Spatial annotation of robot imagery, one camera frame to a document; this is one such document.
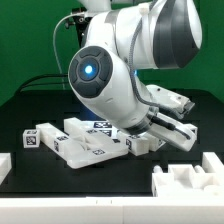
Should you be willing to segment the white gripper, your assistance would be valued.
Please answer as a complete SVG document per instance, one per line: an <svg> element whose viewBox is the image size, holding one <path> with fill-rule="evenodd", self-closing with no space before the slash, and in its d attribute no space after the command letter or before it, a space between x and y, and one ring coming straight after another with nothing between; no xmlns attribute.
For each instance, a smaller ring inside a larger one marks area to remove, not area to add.
<svg viewBox="0 0 224 224"><path fill-rule="evenodd" d="M196 134L185 124L158 113L149 116L149 133L183 151L190 151L196 141Z"/></svg>

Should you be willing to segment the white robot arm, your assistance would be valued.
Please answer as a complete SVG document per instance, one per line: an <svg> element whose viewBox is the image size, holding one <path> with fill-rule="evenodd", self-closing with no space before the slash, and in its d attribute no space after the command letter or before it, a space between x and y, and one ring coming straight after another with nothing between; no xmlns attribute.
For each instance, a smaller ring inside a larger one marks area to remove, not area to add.
<svg viewBox="0 0 224 224"><path fill-rule="evenodd" d="M120 131L151 135L188 151L196 134L180 122L194 104L155 85L140 69L178 69L198 53L202 28L193 0L152 0L93 16L68 78L77 98Z"/></svg>

